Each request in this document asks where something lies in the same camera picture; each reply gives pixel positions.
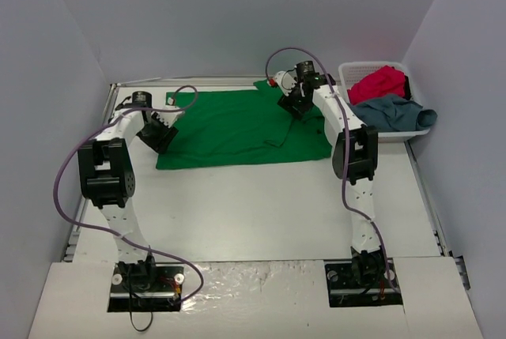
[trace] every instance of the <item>green cloth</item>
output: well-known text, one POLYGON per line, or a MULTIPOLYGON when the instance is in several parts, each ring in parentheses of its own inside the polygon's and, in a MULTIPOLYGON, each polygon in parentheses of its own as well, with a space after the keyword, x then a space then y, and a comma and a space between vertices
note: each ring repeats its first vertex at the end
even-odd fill
MULTIPOLYGON (((279 89, 265 81, 258 90, 200 92, 195 105, 176 123, 179 133, 158 156, 157 169, 319 160, 330 156, 317 108, 298 121, 277 105, 279 89)), ((185 106, 193 93, 180 93, 185 106)))

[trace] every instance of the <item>table surface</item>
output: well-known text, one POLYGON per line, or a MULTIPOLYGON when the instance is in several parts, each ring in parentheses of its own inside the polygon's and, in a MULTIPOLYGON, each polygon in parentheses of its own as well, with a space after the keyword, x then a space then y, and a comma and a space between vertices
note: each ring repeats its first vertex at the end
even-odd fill
MULTIPOLYGON (((138 89, 157 107, 168 90, 121 88, 118 100, 138 89)), ((144 236, 198 262, 206 280, 180 313, 155 313, 146 338, 481 338, 454 260, 437 249, 404 144, 379 146, 374 186, 402 290, 403 306, 391 307, 328 306, 322 259, 349 258, 351 239, 329 160, 157 171, 156 154, 137 140, 130 156, 144 236)), ((106 224, 91 205, 83 219, 106 224)), ((51 267, 30 339, 136 337, 127 313, 107 313, 116 261, 111 236, 83 230, 74 262, 51 267)), ((185 268, 183 294, 198 284, 185 268)), ((134 315, 138 326, 147 318, 134 315)))
MULTIPOLYGON (((136 90, 145 90, 153 94, 153 105, 162 107, 165 93, 173 89, 123 87, 116 103, 136 90)), ((350 257, 350 212, 342 204, 341 181, 330 159, 158 171, 156 153, 140 140, 135 138, 129 150, 137 179, 135 212, 153 248, 195 262, 350 257)), ((403 143, 379 145, 373 192, 376 221, 389 256, 440 254, 403 143)), ((84 222, 107 224, 90 203, 84 222)), ((110 235, 82 231, 75 262, 116 259, 110 235)))

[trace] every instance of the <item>blue cloth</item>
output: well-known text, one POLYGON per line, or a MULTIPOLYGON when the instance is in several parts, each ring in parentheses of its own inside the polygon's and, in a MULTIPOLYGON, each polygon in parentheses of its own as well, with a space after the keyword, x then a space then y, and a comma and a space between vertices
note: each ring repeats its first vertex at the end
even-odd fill
POLYGON ((424 110, 416 102, 395 94, 372 98, 349 107, 362 122, 375 126, 379 132, 426 130, 437 119, 434 110, 424 110))

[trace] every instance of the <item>white laundry basket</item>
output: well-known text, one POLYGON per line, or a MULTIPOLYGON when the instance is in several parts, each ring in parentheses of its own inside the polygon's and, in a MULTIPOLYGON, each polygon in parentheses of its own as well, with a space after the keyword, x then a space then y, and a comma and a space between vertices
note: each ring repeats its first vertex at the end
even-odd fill
MULTIPOLYGON (((370 62, 345 62, 339 66, 339 78, 341 79, 341 85, 338 86, 339 93, 349 103, 347 90, 351 89, 353 85, 361 81, 365 76, 376 72, 383 66, 393 66, 397 70, 401 70, 410 79, 411 99, 417 102, 416 96, 413 92, 413 80, 409 75, 407 69, 399 64, 398 62, 388 61, 370 61, 370 62)), ((406 141, 412 137, 425 135, 429 130, 423 131, 406 131, 406 132, 380 132, 378 134, 378 140, 380 142, 392 142, 392 141, 406 141)))

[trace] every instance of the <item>white wall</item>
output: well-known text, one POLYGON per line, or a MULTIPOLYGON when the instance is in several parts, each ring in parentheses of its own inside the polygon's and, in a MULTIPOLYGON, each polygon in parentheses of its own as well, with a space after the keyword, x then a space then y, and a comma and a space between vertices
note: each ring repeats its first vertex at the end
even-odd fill
MULTIPOLYGON (((30 326, 69 225, 51 187, 71 147, 100 121, 108 87, 63 0, 0 0, 0 337, 30 326)), ((76 168, 62 184, 75 212, 76 168)))
POLYGON ((335 73, 340 62, 400 60, 432 0, 65 2, 113 82, 261 74, 270 52, 287 45, 314 51, 335 73))
POLYGON ((487 338, 506 332, 506 0, 435 0, 404 59, 439 114, 414 149, 487 338))

